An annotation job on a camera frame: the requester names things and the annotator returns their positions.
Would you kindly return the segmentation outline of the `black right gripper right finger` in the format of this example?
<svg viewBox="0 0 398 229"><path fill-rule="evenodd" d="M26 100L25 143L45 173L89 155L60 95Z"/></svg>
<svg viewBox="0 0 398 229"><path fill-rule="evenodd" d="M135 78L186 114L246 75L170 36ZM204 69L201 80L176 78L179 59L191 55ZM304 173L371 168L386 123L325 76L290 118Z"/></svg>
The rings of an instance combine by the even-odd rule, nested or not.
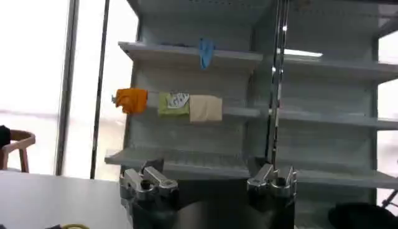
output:
<svg viewBox="0 0 398 229"><path fill-rule="evenodd" d="M297 171L293 166L275 169L264 164L259 172L247 180L247 190L258 195L294 198L297 194Z"/></svg>

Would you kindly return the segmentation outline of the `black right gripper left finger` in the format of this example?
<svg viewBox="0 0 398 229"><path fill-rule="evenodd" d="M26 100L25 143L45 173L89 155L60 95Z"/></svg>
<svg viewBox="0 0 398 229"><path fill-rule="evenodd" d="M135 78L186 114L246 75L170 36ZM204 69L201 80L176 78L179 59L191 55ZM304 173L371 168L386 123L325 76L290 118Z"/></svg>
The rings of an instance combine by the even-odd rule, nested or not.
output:
<svg viewBox="0 0 398 229"><path fill-rule="evenodd" d="M120 196L122 199L151 201L156 197L172 199L179 192L176 180L163 175L164 160L147 161L137 171L127 169L119 178Z"/></svg>

